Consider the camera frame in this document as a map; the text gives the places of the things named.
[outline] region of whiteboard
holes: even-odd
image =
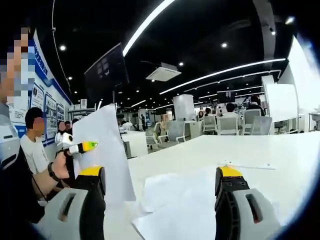
[[[272,122],[298,117],[298,100],[294,85],[267,84],[264,89]]]

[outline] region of black watch strap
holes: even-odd
[[[50,177],[53,178],[53,180],[55,180],[56,182],[59,182],[60,179],[57,177],[57,175],[56,175],[56,174],[54,173],[54,171],[52,170],[52,164],[53,164],[53,162],[50,162],[50,163],[48,164],[48,172],[49,172],[49,175],[50,175]]]

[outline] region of ceiling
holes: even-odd
[[[121,43],[124,48],[135,30],[163,0],[55,0],[52,27],[52,2],[42,11],[38,30],[40,45],[46,61],[74,104],[87,98],[84,72],[104,53]],[[179,87],[165,94],[161,92],[177,85],[221,70],[267,59],[287,58],[296,32],[295,24],[286,25],[290,15],[279,1],[271,1],[270,11],[259,12],[254,2],[259,0],[176,0],[155,18],[125,56],[129,84],[115,91],[116,102],[130,109],[156,108],[171,103],[172,97],[201,85],[261,71],[284,70],[287,61],[237,69],[208,77]],[[276,31],[264,31],[270,26]],[[266,53],[274,41],[274,51]],[[146,77],[161,63],[177,66],[181,75],[167,82],[151,82]],[[71,76],[68,86],[66,77]],[[238,90],[261,85],[261,76],[239,77],[188,91],[197,101],[213,101],[217,91]],[[239,95],[261,92],[261,88],[239,91]],[[106,92],[102,105],[112,101]]]

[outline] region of desk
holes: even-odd
[[[319,146],[320,132],[266,136],[202,135],[128,161],[137,201],[142,197],[145,179],[155,175],[194,172],[224,160],[248,167],[270,164],[276,170],[242,168],[241,172],[250,188],[257,188],[276,205],[279,221],[286,225],[308,198],[314,176],[318,174]],[[106,214],[105,239],[141,239],[130,223],[135,218],[132,207],[136,206],[134,202],[126,203],[117,214]]]
[[[122,139],[130,143],[131,157],[141,157],[148,154],[146,133],[143,131],[127,131]]]

